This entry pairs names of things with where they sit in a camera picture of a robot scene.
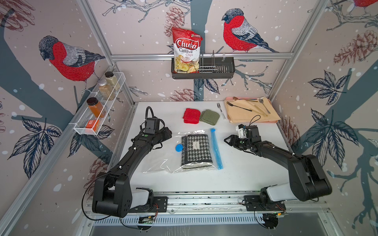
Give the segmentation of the olive green knitted scarf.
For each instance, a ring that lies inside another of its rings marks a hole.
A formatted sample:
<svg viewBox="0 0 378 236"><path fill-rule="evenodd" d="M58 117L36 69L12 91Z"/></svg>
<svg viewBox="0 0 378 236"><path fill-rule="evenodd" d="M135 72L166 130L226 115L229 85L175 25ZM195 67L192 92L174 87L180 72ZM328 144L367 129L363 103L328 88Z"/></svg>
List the olive green knitted scarf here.
<svg viewBox="0 0 378 236"><path fill-rule="evenodd" d="M200 121L215 126L220 118L219 113L212 110L205 110L200 115Z"/></svg>

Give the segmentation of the red knitted scarf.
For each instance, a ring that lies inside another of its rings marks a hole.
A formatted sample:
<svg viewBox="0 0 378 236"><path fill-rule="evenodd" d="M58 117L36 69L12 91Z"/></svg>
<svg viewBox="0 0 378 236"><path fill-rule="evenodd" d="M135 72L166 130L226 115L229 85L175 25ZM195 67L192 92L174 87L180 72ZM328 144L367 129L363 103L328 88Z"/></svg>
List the red knitted scarf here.
<svg viewBox="0 0 378 236"><path fill-rule="evenodd" d="M185 124L198 124L201 112L197 109L187 108L184 112L183 119Z"/></svg>

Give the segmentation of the black white houndstooth scarf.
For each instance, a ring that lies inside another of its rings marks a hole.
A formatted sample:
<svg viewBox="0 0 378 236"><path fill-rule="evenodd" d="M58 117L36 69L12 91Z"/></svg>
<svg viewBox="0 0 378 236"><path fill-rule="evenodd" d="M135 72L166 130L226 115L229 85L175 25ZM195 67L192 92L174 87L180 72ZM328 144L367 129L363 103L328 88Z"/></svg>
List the black white houndstooth scarf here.
<svg viewBox="0 0 378 236"><path fill-rule="evenodd" d="M213 163L209 137L206 134L191 134L181 137L182 165Z"/></svg>

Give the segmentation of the clear plastic vacuum bag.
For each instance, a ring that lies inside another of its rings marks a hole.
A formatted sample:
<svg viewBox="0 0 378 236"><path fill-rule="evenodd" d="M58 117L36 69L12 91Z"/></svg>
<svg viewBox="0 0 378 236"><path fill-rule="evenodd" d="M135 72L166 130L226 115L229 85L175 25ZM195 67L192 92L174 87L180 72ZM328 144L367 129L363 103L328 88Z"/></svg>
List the clear plastic vacuum bag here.
<svg viewBox="0 0 378 236"><path fill-rule="evenodd" d="M145 174L222 169L215 128L173 133L162 148L146 156L142 165Z"/></svg>

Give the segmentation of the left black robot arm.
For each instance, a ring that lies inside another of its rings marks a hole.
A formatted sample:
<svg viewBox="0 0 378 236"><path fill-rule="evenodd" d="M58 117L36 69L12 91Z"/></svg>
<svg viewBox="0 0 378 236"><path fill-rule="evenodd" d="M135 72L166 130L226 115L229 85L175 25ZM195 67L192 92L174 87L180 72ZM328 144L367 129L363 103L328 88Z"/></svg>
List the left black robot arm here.
<svg viewBox="0 0 378 236"><path fill-rule="evenodd" d="M100 173L94 181L92 212L123 218L132 209L140 212L154 210L154 193L148 188L132 190L131 178L143 158L157 144L172 138L165 127L156 134L140 132L122 160L107 173Z"/></svg>

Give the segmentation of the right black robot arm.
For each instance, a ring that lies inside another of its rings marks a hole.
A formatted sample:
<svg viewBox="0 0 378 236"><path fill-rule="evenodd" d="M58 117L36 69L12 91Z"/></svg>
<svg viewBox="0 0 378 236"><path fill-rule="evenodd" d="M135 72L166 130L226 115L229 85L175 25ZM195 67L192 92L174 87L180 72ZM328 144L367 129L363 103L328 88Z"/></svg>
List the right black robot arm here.
<svg viewBox="0 0 378 236"><path fill-rule="evenodd" d="M264 207L286 200L305 202L332 193L332 186L314 155L297 155L260 138L241 139L237 135L230 135L224 142L243 152L269 159L287 169L288 183L260 190L259 203Z"/></svg>

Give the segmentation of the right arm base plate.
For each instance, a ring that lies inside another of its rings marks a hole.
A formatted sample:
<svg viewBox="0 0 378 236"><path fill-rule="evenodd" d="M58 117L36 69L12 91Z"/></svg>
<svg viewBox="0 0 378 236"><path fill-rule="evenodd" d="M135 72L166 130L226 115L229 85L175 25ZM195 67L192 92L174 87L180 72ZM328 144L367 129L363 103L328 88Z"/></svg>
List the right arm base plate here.
<svg viewBox="0 0 378 236"><path fill-rule="evenodd" d="M274 202L268 199L261 199L259 195L245 195L242 202L247 211L286 211L284 202Z"/></svg>

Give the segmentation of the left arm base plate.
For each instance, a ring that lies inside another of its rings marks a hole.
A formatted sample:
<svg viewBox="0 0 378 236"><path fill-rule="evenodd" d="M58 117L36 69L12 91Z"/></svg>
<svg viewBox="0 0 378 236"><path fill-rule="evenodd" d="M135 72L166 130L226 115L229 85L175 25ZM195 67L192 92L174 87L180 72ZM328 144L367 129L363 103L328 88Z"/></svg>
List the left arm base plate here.
<svg viewBox="0 0 378 236"><path fill-rule="evenodd" d="M167 212L168 197L154 197L151 203L131 208L129 213L161 213Z"/></svg>

